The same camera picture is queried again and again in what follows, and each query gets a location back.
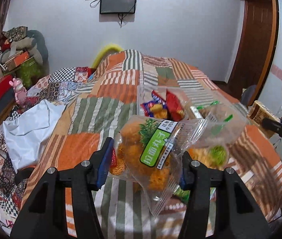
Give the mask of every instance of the wooden door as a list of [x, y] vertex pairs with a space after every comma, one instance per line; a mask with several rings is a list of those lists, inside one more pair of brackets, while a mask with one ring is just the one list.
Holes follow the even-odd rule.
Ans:
[[228, 82], [231, 95], [241, 98], [244, 88], [257, 85], [262, 89], [273, 54], [276, 22], [272, 0], [245, 0], [243, 30], [236, 61]]

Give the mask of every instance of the bed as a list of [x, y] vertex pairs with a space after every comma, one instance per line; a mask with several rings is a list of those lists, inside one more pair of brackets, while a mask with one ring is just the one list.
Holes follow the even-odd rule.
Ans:
[[[4, 138], [0, 137], [0, 206], [9, 219], [0, 223], [4, 223], [7, 233], [49, 167], [69, 169], [89, 159], [106, 137], [114, 137], [129, 117], [136, 114], [139, 84], [191, 88], [194, 93], [218, 91], [241, 114], [247, 115], [239, 101], [220, 90], [202, 71], [176, 59], [126, 50], [108, 56], [89, 78], [85, 68], [60, 69], [40, 79], [28, 92], [31, 105], [47, 99], [67, 106], [30, 178], [18, 186], [14, 184]], [[211, 100], [205, 96], [202, 104]], [[17, 117], [17, 113], [11, 115], [12, 119]], [[247, 125], [229, 151], [228, 166], [240, 175], [266, 219], [272, 220], [282, 203], [282, 162], [273, 146], [257, 127]], [[93, 198], [105, 238], [114, 234], [116, 238], [177, 238], [186, 210], [180, 201], [170, 199], [161, 214], [153, 218], [143, 192], [135, 184], [109, 177], [101, 190], [93, 192]], [[68, 233], [76, 236], [71, 189], [66, 190], [65, 208]], [[207, 235], [212, 231], [210, 220]]]

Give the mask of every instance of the pink toy figure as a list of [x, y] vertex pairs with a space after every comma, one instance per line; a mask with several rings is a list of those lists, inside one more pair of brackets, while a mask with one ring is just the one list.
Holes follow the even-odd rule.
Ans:
[[19, 104], [22, 108], [25, 106], [26, 98], [27, 98], [27, 90], [22, 84], [22, 80], [20, 78], [13, 78], [9, 84], [14, 89], [14, 98], [16, 99], [16, 103]]

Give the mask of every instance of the metal screw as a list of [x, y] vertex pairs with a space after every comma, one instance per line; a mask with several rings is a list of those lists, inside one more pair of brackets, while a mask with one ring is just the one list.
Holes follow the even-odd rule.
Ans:
[[191, 162], [191, 165], [192, 165], [193, 167], [199, 167], [199, 166], [200, 166], [200, 162], [197, 161], [197, 160], [194, 160], [194, 161]]
[[47, 173], [52, 174], [56, 171], [56, 168], [54, 167], [50, 167], [49, 169], [47, 169]]
[[233, 174], [233, 173], [235, 172], [234, 169], [231, 168], [231, 167], [227, 167], [225, 170], [226, 170], [226, 172], [229, 173], [229, 174]]
[[87, 166], [90, 165], [90, 161], [84, 160], [84, 161], [81, 162], [81, 165], [82, 165], [83, 167], [87, 167]]

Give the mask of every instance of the plastic bag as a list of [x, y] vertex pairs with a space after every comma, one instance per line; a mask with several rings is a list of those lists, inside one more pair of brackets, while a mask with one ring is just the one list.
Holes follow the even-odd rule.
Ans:
[[198, 110], [203, 118], [215, 123], [212, 133], [220, 133], [218, 136], [222, 137], [222, 141], [227, 141], [227, 144], [236, 142], [247, 123], [247, 118], [237, 112], [231, 105], [219, 103], [218, 101], [207, 107], [198, 107]]
[[212, 169], [224, 170], [229, 160], [229, 150], [225, 144], [202, 147], [200, 143], [197, 143], [197, 145], [188, 149], [188, 153], [192, 160], [198, 160]]
[[179, 184], [183, 152], [200, 137], [207, 123], [204, 119], [173, 122], [132, 116], [115, 137], [116, 167], [111, 167], [110, 173], [116, 174], [125, 164], [116, 178], [133, 177], [142, 186], [151, 213], [157, 216]]
[[[158, 119], [169, 119], [174, 121], [187, 120], [188, 112], [184, 106], [190, 103], [189, 98], [182, 88], [167, 86], [137, 86], [137, 114]], [[146, 106], [150, 104], [162, 104], [163, 109], [160, 113], [151, 114]]]

